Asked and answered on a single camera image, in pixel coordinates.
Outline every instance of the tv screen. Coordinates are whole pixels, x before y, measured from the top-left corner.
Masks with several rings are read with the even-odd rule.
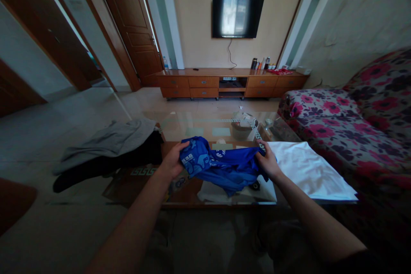
[[[264,0],[213,0],[213,38],[255,38]]]

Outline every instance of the glass tabletop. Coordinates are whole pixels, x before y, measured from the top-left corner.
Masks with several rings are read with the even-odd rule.
[[[182,139],[202,136],[212,150],[230,150],[258,146],[264,141],[301,142],[276,112],[144,112],[140,116],[155,120],[164,144],[163,157]],[[118,171],[103,193],[115,203],[130,205],[158,166],[146,165]],[[259,176],[257,182],[234,196],[183,171],[170,185],[163,208],[198,208],[276,204],[277,194],[271,181]]]
[[[202,136],[209,142],[223,139],[226,144],[247,141],[252,142],[253,146],[256,146],[256,140],[261,138],[266,141],[301,142],[297,134],[276,112],[143,114],[159,123],[165,142],[181,141],[193,136]]]

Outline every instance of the beige wall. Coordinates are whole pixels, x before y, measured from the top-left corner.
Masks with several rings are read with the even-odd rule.
[[[230,39],[211,38],[212,0],[174,0],[186,68],[228,68]],[[233,39],[231,60],[248,68],[254,57],[276,62],[298,0],[264,0],[255,39]]]

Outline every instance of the floral sofa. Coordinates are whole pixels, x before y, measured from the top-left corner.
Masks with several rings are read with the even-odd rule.
[[[336,217],[392,268],[411,257],[411,49],[362,68],[343,89],[289,91],[278,113],[357,192]]]

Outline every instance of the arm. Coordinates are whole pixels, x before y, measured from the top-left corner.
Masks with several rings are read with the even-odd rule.
[[[258,142],[262,143],[266,150],[265,157],[259,153],[256,155],[260,165],[281,190],[305,228],[314,248],[325,262],[337,262],[367,249],[355,235],[284,175],[265,141]]]
[[[98,251],[86,273],[137,273],[171,181],[183,170],[179,143],[150,177],[125,217]]]

